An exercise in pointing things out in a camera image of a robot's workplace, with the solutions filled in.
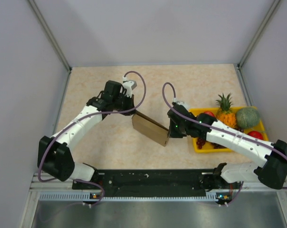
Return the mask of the brown cardboard box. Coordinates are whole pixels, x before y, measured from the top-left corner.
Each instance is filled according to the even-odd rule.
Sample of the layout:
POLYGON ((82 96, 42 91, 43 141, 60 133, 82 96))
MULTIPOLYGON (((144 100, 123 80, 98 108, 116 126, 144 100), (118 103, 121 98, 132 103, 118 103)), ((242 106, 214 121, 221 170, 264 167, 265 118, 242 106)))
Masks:
POLYGON ((154 119, 136 111, 132 116, 133 128, 159 145, 165 147, 169 141, 169 129, 154 119))

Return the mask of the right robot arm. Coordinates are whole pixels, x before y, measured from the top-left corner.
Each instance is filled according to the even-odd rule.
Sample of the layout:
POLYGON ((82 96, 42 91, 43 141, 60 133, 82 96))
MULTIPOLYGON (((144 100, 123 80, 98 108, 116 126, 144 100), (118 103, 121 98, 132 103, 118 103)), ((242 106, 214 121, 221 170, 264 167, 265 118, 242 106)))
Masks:
POLYGON ((201 113, 194 116, 181 104, 167 113, 170 126, 184 136, 201 138, 246 156, 251 161, 242 164, 221 163, 215 169, 214 184, 219 188, 229 183, 260 182, 265 186, 285 189, 287 177, 287 143, 268 142, 237 131, 216 118, 201 113))

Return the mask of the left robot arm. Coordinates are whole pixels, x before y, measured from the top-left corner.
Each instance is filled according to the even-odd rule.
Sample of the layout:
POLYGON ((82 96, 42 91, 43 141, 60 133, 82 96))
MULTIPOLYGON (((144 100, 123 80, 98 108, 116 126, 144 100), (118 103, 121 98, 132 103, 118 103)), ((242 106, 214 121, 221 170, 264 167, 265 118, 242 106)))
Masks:
POLYGON ((74 162, 72 151, 79 141, 99 122, 114 111, 124 115, 135 113, 134 95, 137 83, 109 80, 98 96, 89 99, 82 111, 60 132, 44 136, 38 145, 38 167, 60 181, 80 179, 88 188, 99 184, 96 169, 84 163, 74 162))

